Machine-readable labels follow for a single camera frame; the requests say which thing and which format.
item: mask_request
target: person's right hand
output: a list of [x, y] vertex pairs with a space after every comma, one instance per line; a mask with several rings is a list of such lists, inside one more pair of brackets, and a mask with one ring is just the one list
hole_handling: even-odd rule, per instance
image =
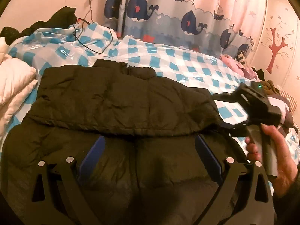
[[[275, 126], [267, 126], [262, 124], [263, 132], [273, 139], [276, 152], [277, 152], [277, 167], [278, 177], [272, 180], [274, 192], [278, 197], [284, 196], [295, 179], [297, 178], [298, 169], [291, 158], [290, 150], [285, 143], [283, 135], [277, 130]], [[250, 138], [246, 137], [247, 144], [246, 150], [249, 152], [247, 155], [250, 161], [262, 161], [261, 155], [258, 153], [258, 148], [255, 144], [251, 143]]]

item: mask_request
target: device handle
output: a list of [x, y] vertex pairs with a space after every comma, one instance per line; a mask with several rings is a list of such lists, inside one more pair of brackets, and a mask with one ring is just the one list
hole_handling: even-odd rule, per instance
[[249, 125], [246, 130], [251, 142], [258, 147], [258, 153], [262, 157], [262, 164], [268, 179], [277, 178], [277, 155], [274, 141], [262, 131], [261, 126]]

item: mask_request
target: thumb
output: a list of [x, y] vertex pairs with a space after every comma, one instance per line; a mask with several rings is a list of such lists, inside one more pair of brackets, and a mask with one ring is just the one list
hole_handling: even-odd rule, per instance
[[283, 161], [290, 158], [289, 147], [285, 143], [283, 135], [277, 130], [277, 128], [275, 126], [268, 126], [265, 124], [261, 124], [261, 126], [262, 131], [266, 135], [270, 136], [270, 138], [274, 141], [278, 161]]

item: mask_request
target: black sleeve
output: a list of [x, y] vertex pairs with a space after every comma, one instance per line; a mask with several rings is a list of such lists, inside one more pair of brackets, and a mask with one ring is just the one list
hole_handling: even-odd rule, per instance
[[276, 225], [281, 224], [298, 224], [300, 214], [300, 164], [298, 167], [298, 175], [296, 181], [290, 187], [288, 193], [282, 198], [274, 193], [273, 202], [274, 209], [277, 214]]

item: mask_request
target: curtain fold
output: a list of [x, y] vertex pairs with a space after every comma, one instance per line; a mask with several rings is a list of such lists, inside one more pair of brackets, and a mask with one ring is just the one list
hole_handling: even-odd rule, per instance
[[259, 39], [265, 9], [266, 0], [107, 0], [115, 17], [106, 13], [104, 25], [118, 36], [236, 58]]

